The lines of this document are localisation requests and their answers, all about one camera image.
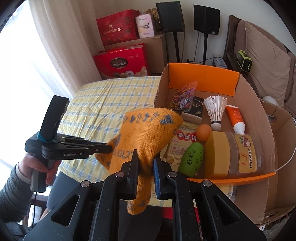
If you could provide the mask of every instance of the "red gift box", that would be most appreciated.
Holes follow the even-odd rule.
[[[150,75],[145,44],[102,51],[94,61],[103,79]]]
[[[125,10],[96,20],[103,45],[139,39],[135,18],[137,10]]]

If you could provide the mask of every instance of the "yellow food package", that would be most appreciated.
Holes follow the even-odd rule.
[[[168,162],[173,171],[178,171],[184,152],[193,142],[196,142],[197,127],[197,124],[183,122],[175,136],[161,150],[161,160]]]

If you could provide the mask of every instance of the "window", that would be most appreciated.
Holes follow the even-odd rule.
[[[0,32],[0,189],[40,130],[54,95],[71,98],[39,38],[25,1]]]

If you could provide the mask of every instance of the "human hand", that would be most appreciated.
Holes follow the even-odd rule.
[[[27,153],[23,160],[18,163],[18,168],[20,173],[26,178],[31,180],[32,169],[36,169],[39,172],[46,172],[46,185],[51,185],[54,181],[54,176],[57,173],[59,165],[62,161],[56,161],[51,169],[47,169],[47,167],[39,161],[37,158],[33,157],[32,154]]]

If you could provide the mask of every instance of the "plaid tablecloth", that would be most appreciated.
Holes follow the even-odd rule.
[[[159,81],[160,77],[134,77],[82,86],[70,102],[58,132],[108,142],[119,132],[126,112],[154,107]],[[94,155],[88,159],[65,160],[59,169],[78,182],[90,180],[94,183],[109,175]],[[152,187],[149,204],[171,207],[170,200],[156,198],[154,185]]]

